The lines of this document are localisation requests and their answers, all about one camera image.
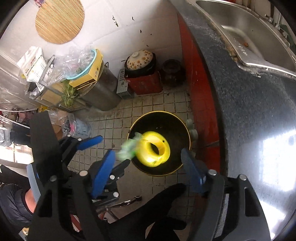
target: tiled floor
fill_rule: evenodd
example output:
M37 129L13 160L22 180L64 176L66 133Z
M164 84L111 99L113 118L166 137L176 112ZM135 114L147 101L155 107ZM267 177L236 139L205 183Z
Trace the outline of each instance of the tiled floor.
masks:
M86 118L86 114L88 115L87 120L92 126L92 136L101 135L104 137L104 141L96 147L75 154L70 163L71 169L77 172L88 169L93 162L100 160L108 149L118 151L121 144L126 141L132 123L141 115L154 110L174 113L184 122L187 119L193 120L190 96L186 91L186 86L163 91L161 94L122 100L116 109L108 112L78 113L80 118ZM194 197L190 193L189 181L183 168L166 177L151 177L139 171L131 163L126 168L125 175L117 182L120 201L130 199L135 195L142 195L143 201L113 211L118 217L122 217L146 203L166 187L176 183L186 184L187 190L182 197L174 202L170 215L182 220L189 220Z

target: stainless steel sink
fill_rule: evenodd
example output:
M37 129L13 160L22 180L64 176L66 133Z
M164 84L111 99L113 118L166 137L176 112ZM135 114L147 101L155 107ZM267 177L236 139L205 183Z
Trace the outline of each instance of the stainless steel sink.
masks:
M188 0L228 41L240 62L257 72L296 77L296 56L276 28L249 8L221 0Z

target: red container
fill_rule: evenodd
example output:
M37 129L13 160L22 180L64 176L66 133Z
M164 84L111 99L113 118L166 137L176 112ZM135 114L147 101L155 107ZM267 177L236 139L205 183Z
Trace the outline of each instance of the red container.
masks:
M152 75L127 78L126 80L137 95L160 93L163 90L158 71Z

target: yellow cardboard box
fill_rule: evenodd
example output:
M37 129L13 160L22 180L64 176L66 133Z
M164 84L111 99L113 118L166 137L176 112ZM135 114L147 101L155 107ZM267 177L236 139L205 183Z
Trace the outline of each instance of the yellow cardboard box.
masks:
M84 86L87 86L93 82L96 82L98 80L102 62L103 62L103 55L98 49L96 49L96 59L92 64L88 74L81 76L76 80L70 81L69 84L79 90Z

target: woven placemat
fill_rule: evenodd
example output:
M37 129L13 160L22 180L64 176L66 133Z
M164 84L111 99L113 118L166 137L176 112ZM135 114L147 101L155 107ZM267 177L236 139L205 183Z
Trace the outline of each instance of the woven placemat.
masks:
M79 0L46 0L40 7L35 26L46 41L64 44L81 30L84 10Z

